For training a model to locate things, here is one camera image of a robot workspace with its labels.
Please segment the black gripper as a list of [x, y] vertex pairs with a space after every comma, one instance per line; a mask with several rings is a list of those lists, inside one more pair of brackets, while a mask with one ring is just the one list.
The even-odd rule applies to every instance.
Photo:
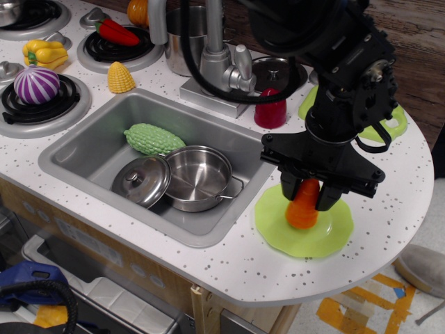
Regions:
[[262, 136], [261, 159], [278, 167], [282, 193], [290, 201], [302, 181], [322, 181], [316, 201], [320, 212], [331, 209], [351, 191], [371, 198], [385, 179], [385, 172], [358, 153], [352, 142], [369, 126], [385, 137], [380, 124], [385, 118], [386, 113], [380, 109], [333, 113], [325, 107], [312, 107], [303, 132]]

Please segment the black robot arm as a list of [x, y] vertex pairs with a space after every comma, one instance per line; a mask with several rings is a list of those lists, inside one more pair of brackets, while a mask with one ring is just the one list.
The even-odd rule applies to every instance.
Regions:
[[246, 1], [253, 36], [269, 52], [299, 58], [314, 68], [318, 90], [305, 130], [262, 137], [261, 158], [281, 173], [293, 200], [303, 180], [322, 187], [319, 211], [355, 192], [375, 195], [385, 173], [363, 152], [388, 150], [382, 126], [397, 106], [394, 47], [373, 19], [367, 1]]

